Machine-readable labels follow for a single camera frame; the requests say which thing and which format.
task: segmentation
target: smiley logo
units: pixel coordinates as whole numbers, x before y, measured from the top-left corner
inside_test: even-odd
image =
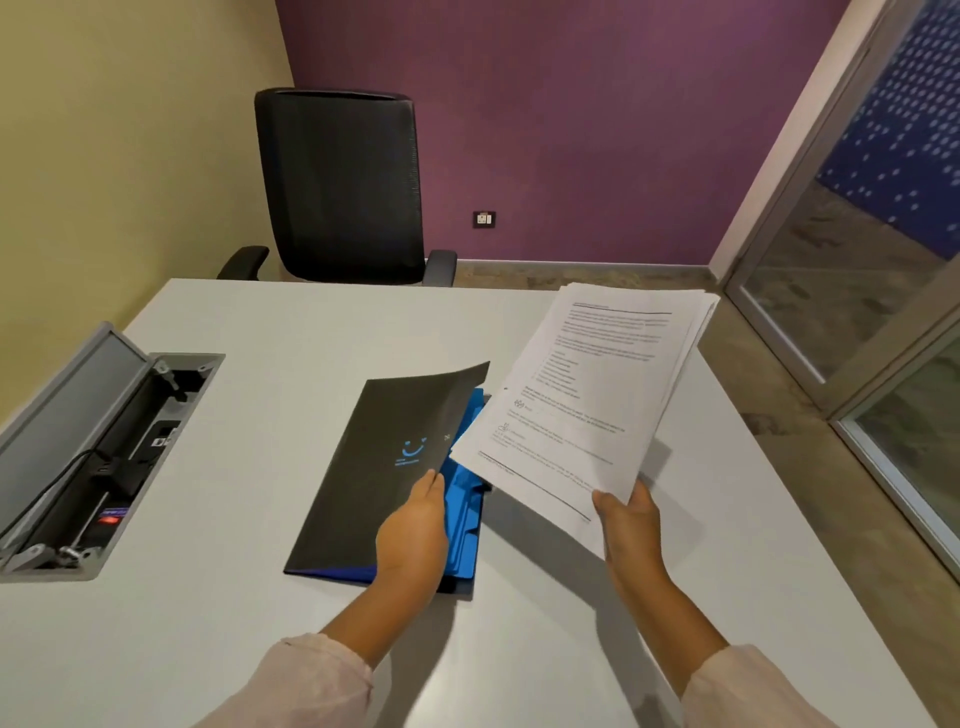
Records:
[[[398,457],[394,462],[394,465],[399,468],[401,465],[413,465],[414,463],[419,463],[420,459],[417,457],[417,455],[423,452],[424,447],[426,447],[425,437],[420,438],[420,446],[415,449],[412,445],[412,441],[407,440],[405,443],[403,443],[403,447],[400,448],[400,452],[403,454],[403,457]]]
[[[414,457],[415,455],[419,455],[420,451],[423,450],[424,443],[426,443],[425,437],[420,440],[419,448],[415,449],[413,452],[407,452],[407,448],[410,447],[410,441],[407,440],[405,443],[403,443],[403,450],[401,450],[401,452],[403,453],[404,457]]]

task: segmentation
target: black folder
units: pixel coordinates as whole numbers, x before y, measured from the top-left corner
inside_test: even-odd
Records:
[[[286,573],[372,582],[377,529],[433,469],[446,475],[447,536],[451,557],[456,555],[441,591],[469,591],[462,582],[472,582],[483,483],[447,456],[483,405],[482,391],[474,390],[488,368],[489,362],[448,374],[367,381]]]

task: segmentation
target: desk surface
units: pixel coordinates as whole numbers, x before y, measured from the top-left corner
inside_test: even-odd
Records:
[[[0,585],[0,722],[188,725],[321,628],[356,588],[282,568],[364,381],[489,359],[492,389],[552,296],[170,281],[129,336],[227,358],[101,574]],[[671,572],[731,642],[845,728],[932,725],[698,352],[644,471]],[[603,564],[499,493],[472,601],[436,599],[374,683],[385,726],[679,722]]]

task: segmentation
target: wall socket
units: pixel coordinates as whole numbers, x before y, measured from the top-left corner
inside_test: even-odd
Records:
[[[491,210],[473,213],[473,226],[475,228],[495,228],[496,213]]]

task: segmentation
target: desk power outlet box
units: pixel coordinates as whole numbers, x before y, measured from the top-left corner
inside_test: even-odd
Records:
[[[0,585],[97,576],[223,359],[97,329],[0,432]]]

